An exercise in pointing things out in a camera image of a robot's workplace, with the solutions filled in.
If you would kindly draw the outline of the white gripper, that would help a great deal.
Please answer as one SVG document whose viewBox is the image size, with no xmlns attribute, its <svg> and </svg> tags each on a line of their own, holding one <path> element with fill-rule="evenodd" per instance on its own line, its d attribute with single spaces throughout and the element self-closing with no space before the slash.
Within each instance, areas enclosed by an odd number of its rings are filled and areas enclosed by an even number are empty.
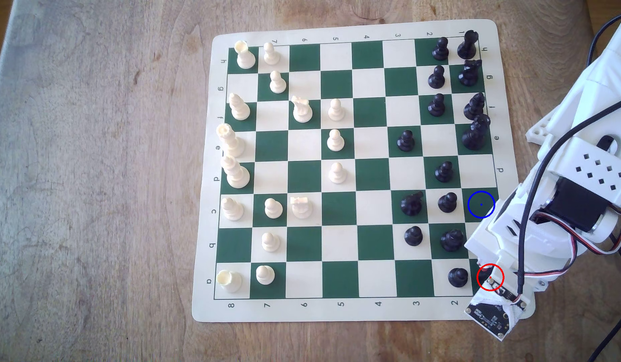
<svg viewBox="0 0 621 362">
<path fill-rule="evenodd" d="M 468 237 L 465 247 L 478 257 L 481 265 L 496 264 L 501 270 L 493 273 L 497 282 L 504 282 L 498 293 L 515 303 L 535 302 L 534 293 L 544 291 L 547 284 L 563 275 L 577 257 L 577 243 L 572 235 L 546 218 L 521 221 L 527 192 L 522 184 L 496 210 L 485 218 Z M 517 292 L 519 265 L 518 243 L 524 232 L 524 286 Z"/>
</svg>

